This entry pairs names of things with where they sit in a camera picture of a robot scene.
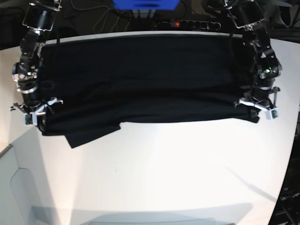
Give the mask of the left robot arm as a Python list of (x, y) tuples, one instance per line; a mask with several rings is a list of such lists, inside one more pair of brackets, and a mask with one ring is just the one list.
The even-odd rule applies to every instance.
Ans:
[(274, 82), (281, 74), (282, 66), (271, 47), (266, 30), (265, 17), (255, 0), (224, 0), (222, 10), (228, 12), (234, 29), (242, 29), (242, 42), (248, 51), (250, 62), (242, 65), (233, 50), (233, 34), (229, 36), (229, 49), (233, 62), (239, 67), (238, 84), (241, 97), (235, 107), (243, 106), (249, 113), (248, 121), (257, 123), (258, 114), (264, 112), (268, 120), (279, 117), (277, 107), (279, 87)]

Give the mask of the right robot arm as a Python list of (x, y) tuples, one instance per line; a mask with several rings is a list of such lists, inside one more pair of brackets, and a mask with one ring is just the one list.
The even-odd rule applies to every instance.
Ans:
[(41, 97), (38, 72), (43, 62), (41, 51), (45, 46), (44, 33), (52, 31), (60, 9), (60, 0), (33, 0), (22, 22), (28, 32), (20, 42), (21, 56), (13, 65), (12, 78), (23, 103), (14, 103), (10, 110), (19, 109), (26, 126), (39, 126), (47, 109), (58, 102), (55, 97), (50, 100)]

